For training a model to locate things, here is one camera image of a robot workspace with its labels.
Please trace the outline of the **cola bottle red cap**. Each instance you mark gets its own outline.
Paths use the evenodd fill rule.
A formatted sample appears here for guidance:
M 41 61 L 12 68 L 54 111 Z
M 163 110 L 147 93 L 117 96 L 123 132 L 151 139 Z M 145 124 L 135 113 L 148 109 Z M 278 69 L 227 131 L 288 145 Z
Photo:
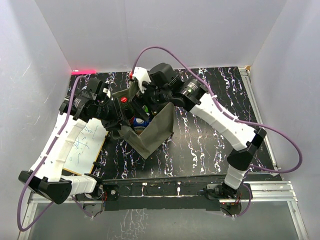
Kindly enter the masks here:
M 121 97 L 121 98 L 120 98 L 120 101 L 121 101 L 122 103 L 127 103 L 127 102 L 128 102 L 128 99 L 127 99 L 126 97 Z

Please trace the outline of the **blue top juice carton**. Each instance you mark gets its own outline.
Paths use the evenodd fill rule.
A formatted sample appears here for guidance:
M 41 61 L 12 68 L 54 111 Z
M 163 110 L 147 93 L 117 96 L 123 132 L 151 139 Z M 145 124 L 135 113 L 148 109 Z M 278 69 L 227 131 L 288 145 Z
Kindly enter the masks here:
M 140 135 L 145 128 L 149 125 L 149 120 L 143 120 L 141 118 L 135 117 L 133 120 L 133 130 L 137 135 Z

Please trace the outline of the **grey canvas bag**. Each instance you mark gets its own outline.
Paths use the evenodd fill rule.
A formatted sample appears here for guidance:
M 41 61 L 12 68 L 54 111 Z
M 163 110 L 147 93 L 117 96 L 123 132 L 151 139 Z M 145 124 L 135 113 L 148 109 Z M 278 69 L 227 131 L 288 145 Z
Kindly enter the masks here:
M 138 83 L 131 82 L 129 87 L 111 94 L 115 98 L 126 97 L 128 103 L 134 109 L 136 118 L 145 119 L 148 108 L 150 122 L 141 133 L 137 134 L 130 126 L 122 126 L 119 130 L 112 131 L 112 138 L 115 140 L 125 140 L 143 159 L 147 159 L 165 140 L 174 133 L 175 107 L 169 103 L 155 105 L 152 114 L 151 105 L 142 97 Z

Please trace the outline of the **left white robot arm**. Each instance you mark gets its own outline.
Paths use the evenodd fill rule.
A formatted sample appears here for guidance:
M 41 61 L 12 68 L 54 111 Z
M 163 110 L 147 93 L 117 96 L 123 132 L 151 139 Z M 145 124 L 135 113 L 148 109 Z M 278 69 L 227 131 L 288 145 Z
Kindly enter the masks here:
M 96 177 L 64 176 L 62 171 L 78 136 L 91 119 L 99 120 L 106 130 L 118 130 L 126 120 L 125 115 L 121 101 L 111 95 L 108 83 L 93 77 L 79 93 L 76 88 L 72 88 L 60 105 L 59 113 L 65 119 L 52 132 L 51 143 L 29 170 L 20 172 L 18 180 L 23 183 L 20 200 L 27 189 L 58 205 L 78 194 L 87 194 L 93 200 L 103 195 L 104 188 Z

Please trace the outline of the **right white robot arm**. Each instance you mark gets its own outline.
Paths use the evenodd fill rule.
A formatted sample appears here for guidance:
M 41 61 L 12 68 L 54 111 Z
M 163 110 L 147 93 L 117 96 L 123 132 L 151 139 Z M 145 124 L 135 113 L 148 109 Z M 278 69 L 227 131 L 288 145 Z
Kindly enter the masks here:
M 226 108 L 214 103 L 202 82 L 195 78 L 182 80 L 167 63 L 160 63 L 151 70 L 135 67 L 130 80 L 138 85 L 138 93 L 132 100 L 137 106 L 146 105 L 150 111 L 155 111 L 160 104 L 172 103 L 204 120 L 228 140 L 233 149 L 227 157 L 227 174 L 223 183 L 208 193 L 230 199 L 239 195 L 249 165 L 267 132 L 239 123 Z

